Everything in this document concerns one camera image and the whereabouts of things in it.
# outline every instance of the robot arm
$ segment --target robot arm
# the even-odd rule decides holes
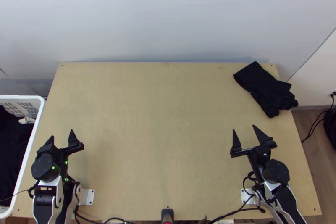
[[[83,189],[68,175],[68,157],[84,149],[73,130],[68,147],[58,149],[54,136],[37,151],[31,166],[32,176],[40,180],[34,189],[33,215],[37,224],[70,224],[76,205],[91,205],[94,190]]]
[[[306,224],[297,209],[297,200],[289,187],[289,171],[287,166],[271,159],[271,149],[277,147],[272,137],[253,125],[259,146],[242,149],[239,138],[233,130],[233,145],[230,151],[232,158],[246,155],[256,176],[256,185],[251,189],[242,189],[242,201],[249,195],[255,195],[247,203],[266,207],[278,224]]]

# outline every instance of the plastic basket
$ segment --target plastic basket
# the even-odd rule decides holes
[[[21,180],[24,174],[24,170],[27,164],[28,156],[32,148],[37,126],[45,105],[45,100],[41,96],[30,95],[0,95],[0,105],[5,108],[6,111],[15,115],[16,117],[28,116],[36,118],[33,130],[31,132],[26,152],[22,160],[18,179],[16,181],[14,193],[18,193],[20,189]],[[16,201],[16,195],[12,198],[12,202],[9,207],[0,206],[0,219],[9,217],[14,209]]]

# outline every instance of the plywood tabletop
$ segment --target plywood tabletop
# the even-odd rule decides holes
[[[69,175],[96,190],[89,218],[213,219],[241,206],[247,157],[231,158],[232,129],[242,147],[258,145],[252,125],[274,137],[303,216],[321,214],[290,111],[268,118],[232,74],[247,63],[61,63],[44,108],[20,190],[34,184],[36,150],[51,136],[67,146],[70,129],[85,150],[69,157]],[[262,64],[278,78],[275,65]],[[19,194],[13,214],[32,216]],[[235,219],[269,218],[246,211]]]

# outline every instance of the folded black garment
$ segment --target folded black garment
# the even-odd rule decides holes
[[[21,124],[0,106],[0,200],[13,195],[34,124]],[[12,199],[0,202],[9,206]]]
[[[234,79],[250,92],[269,118],[279,114],[280,109],[297,107],[291,84],[276,80],[258,62],[253,62],[234,74]]]

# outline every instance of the wooden floor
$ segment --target wooden floor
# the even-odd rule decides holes
[[[293,111],[301,139],[307,136],[319,113],[320,111]],[[303,149],[322,210],[321,216],[305,219],[308,224],[334,224],[336,223],[336,151],[324,132],[323,123],[320,123],[314,134],[304,142]]]

